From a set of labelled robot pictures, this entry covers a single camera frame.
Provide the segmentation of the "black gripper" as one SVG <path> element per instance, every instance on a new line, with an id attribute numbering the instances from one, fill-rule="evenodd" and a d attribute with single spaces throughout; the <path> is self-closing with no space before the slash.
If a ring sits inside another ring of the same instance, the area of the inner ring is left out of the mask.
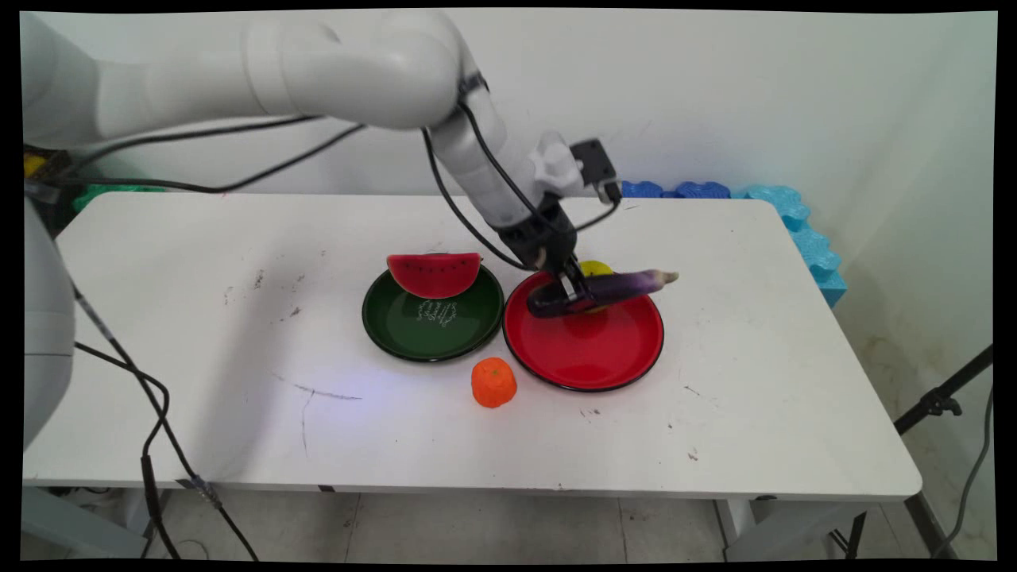
<path id="1" fill-rule="evenodd" d="M 498 228 L 497 235 L 531 270 L 559 274 L 563 290 L 560 308 L 592 309 L 587 276 L 574 255 L 577 236 L 573 223 L 559 203 L 541 203 L 539 210 L 541 218 L 530 216 L 516 225 Z"/>

